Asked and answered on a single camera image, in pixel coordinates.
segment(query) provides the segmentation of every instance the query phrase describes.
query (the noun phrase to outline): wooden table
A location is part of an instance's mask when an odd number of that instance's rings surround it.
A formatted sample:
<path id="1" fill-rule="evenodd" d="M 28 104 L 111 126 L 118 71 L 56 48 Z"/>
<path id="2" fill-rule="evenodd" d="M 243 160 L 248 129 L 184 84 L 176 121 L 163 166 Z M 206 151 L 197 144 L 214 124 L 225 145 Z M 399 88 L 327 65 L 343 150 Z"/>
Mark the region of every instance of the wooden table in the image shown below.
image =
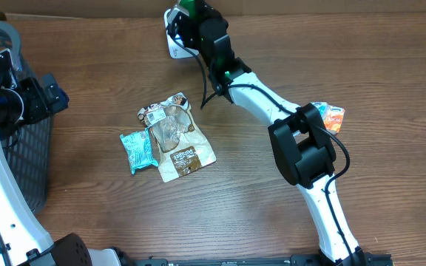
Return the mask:
<path id="1" fill-rule="evenodd" d="M 237 56 L 279 95 L 346 108 L 339 138 L 352 163 L 338 189 L 363 249 L 426 265 L 426 13 L 229 22 Z M 134 258 L 317 252 L 311 216 L 278 172 L 266 128 L 223 98 L 200 111 L 198 65 L 169 57 L 161 19 L 13 24 L 33 69 L 52 72 L 71 99 L 55 118 L 49 199 L 37 216 L 54 239 L 75 232 L 91 248 Z M 132 176 L 119 135 L 143 128 L 139 108 L 176 92 L 191 101 L 217 162 L 169 183 L 155 168 Z M 339 154 L 337 169 L 342 162 Z"/>

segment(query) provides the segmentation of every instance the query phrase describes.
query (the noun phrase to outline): blue packet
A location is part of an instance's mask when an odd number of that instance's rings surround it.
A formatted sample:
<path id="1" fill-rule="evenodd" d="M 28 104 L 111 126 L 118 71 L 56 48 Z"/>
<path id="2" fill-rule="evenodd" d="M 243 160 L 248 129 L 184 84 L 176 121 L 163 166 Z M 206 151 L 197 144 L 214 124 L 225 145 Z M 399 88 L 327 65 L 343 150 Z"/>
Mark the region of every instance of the blue packet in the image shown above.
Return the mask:
<path id="1" fill-rule="evenodd" d="M 148 129 L 145 129 L 143 132 L 134 132 L 126 137 L 121 135 L 120 138 L 127 152 L 131 174 L 134 174 L 136 169 L 147 166 L 159 166 L 157 160 L 152 156 Z"/>

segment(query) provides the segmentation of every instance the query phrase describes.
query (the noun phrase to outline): plastic basket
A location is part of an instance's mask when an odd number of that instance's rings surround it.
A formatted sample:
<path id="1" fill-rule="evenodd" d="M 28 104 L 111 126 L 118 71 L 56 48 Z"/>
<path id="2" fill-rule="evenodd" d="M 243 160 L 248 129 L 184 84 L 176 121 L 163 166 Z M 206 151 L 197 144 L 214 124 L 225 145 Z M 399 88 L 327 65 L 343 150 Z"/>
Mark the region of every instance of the plastic basket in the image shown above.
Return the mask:
<path id="1" fill-rule="evenodd" d="M 37 78 L 20 54 L 21 42 L 16 29 L 0 21 L 0 51 L 7 48 L 11 49 L 13 68 L 18 80 Z M 5 147 L 8 147 L 16 136 L 1 142 L 7 163 L 32 212 L 40 211 L 47 201 L 52 124 L 53 119 L 50 117 L 35 125 L 22 127 L 19 141 L 12 148 Z"/>

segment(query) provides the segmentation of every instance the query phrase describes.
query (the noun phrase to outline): brown label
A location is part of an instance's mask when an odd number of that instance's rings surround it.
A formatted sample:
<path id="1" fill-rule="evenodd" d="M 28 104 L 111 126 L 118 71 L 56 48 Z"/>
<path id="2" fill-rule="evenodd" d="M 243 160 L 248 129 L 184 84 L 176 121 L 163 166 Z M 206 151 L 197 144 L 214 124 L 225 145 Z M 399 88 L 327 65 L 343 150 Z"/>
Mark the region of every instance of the brown label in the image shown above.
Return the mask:
<path id="1" fill-rule="evenodd" d="M 170 159 L 172 159 L 180 177 L 201 168 L 200 158 L 198 158 L 197 152 L 193 146 L 170 154 Z"/>

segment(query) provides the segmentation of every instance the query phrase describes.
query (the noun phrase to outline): snack bag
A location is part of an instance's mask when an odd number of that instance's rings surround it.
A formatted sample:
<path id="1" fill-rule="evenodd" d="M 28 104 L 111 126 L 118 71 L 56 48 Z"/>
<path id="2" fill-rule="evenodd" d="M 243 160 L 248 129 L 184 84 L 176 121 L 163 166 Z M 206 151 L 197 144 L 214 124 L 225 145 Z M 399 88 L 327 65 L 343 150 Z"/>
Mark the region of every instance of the snack bag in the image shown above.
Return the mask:
<path id="1" fill-rule="evenodd" d="M 340 107 L 328 105 L 325 102 L 312 103 L 322 115 L 325 128 L 332 134 L 338 134 L 345 117 L 345 110 Z"/>
<path id="2" fill-rule="evenodd" d="M 159 172 L 164 182 L 216 161 L 213 149 L 193 121 L 190 109 L 183 93 L 177 93 L 138 112 L 139 120 L 149 128 L 159 147 Z"/>
<path id="3" fill-rule="evenodd" d="M 141 169 L 147 166 L 159 166 L 159 163 L 152 156 L 151 139 L 149 132 L 134 132 L 124 137 L 119 136 L 124 148 L 127 152 L 131 174 L 135 173 L 136 169 Z"/>

